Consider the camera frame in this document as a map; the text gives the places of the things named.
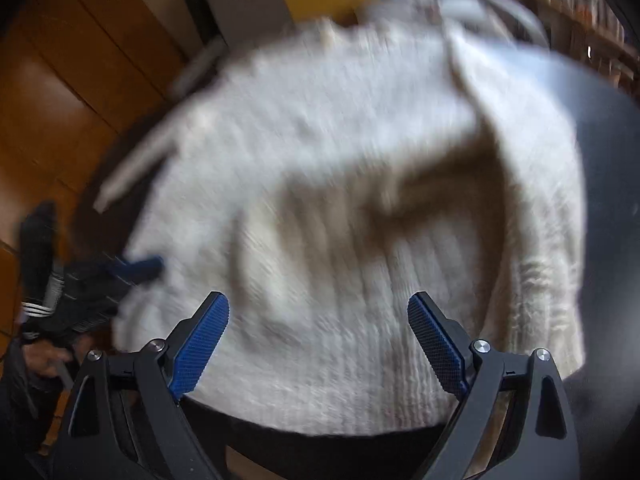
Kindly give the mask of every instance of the knit fabric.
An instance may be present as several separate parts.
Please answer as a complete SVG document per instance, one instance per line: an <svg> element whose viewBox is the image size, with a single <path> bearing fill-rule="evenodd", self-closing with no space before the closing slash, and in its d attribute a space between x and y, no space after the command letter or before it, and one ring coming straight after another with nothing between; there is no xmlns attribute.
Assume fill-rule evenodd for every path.
<svg viewBox="0 0 640 480"><path fill-rule="evenodd" d="M199 402L305 434L445 422L455 399L407 321L420 290L472 338L545 347L562 377L582 365L574 128L461 30L323 22L230 65L161 128L177 153L127 252L166 273L114 334L136 351L225 293Z"/></svg>

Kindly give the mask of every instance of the gray panel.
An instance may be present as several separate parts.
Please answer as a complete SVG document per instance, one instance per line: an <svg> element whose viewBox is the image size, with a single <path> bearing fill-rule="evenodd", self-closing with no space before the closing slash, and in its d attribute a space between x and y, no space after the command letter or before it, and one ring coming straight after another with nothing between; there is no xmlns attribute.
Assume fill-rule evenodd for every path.
<svg viewBox="0 0 640 480"><path fill-rule="evenodd" d="M209 0L229 49L253 44L292 23L284 0Z"/></svg>

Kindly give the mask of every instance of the silver bolt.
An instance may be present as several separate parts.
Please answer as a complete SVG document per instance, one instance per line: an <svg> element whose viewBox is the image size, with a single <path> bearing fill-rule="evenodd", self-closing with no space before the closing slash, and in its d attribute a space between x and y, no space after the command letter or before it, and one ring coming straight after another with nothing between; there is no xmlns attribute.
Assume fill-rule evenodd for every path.
<svg viewBox="0 0 640 480"><path fill-rule="evenodd" d="M164 349L164 339L152 339L146 344L145 348L152 352L161 352Z"/></svg>
<svg viewBox="0 0 640 480"><path fill-rule="evenodd" d="M538 348L536 350L536 357L541 361L549 361L549 359L551 359L551 354L546 348Z"/></svg>
<svg viewBox="0 0 640 480"><path fill-rule="evenodd" d="M89 352L86 355L86 358L89 359L89 361L97 361L101 357L102 357L102 350L89 350Z"/></svg>
<svg viewBox="0 0 640 480"><path fill-rule="evenodd" d="M478 339L477 341L474 341L474 348L477 352L486 354L489 350L491 350L491 345L484 339Z"/></svg>

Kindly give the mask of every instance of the round table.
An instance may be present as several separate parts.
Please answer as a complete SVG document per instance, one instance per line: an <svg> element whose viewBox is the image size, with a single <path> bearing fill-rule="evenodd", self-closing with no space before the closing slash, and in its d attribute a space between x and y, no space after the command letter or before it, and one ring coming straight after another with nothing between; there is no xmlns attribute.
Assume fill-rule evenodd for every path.
<svg viewBox="0 0 640 480"><path fill-rule="evenodd" d="M525 45L513 48L487 43L486 48L497 64L532 78L553 94L577 124L588 197L586 267L580 295L586 364L564 384L575 418L582 477L613 478L615 470L632 467L633 446L640 434L640 415L636 416L640 400L640 110L599 75L565 57ZM74 242L80 253L123 250L162 163L104 215L93 211L92 203L101 181L165 113L160 110L132 127L98 168L74 219ZM197 406L190 409L206 411ZM424 446L439 431L434 428L420 434L425 457L428 449ZM288 471L273 453L255 452L250 427L239 433L242 437L233 447L275 472ZM272 432L266 439L277 442L278 434ZM278 446L292 445L291 434L282 435L287 438ZM265 441L260 431L255 436ZM407 442L397 441L399 449ZM329 448L316 449L331 453ZM292 451L283 456L293 460Z"/></svg>

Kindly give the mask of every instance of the blue gripper pad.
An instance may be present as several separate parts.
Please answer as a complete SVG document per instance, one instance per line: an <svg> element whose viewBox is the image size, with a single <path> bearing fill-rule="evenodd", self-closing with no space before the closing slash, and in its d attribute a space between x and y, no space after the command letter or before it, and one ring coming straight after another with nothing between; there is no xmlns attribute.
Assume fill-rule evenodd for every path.
<svg viewBox="0 0 640 480"><path fill-rule="evenodd" d="M450 323L455 323L460 330L462 327L457 322L444 317L444 314L425 292L414 294L411 297L407 314L409 325L442 388L455 395L458 400L462 400L469 391L469 384L466 382L466 362L462 352L456 347L444 328L448 329Z"/></svg>
<svg viewBox="0 0 640 480"><path fill-rule="evenodd" d="M167 338L164 371L175 400L192 392L229 322L229 302L212 292L191 319L182 320Z"/></svg>

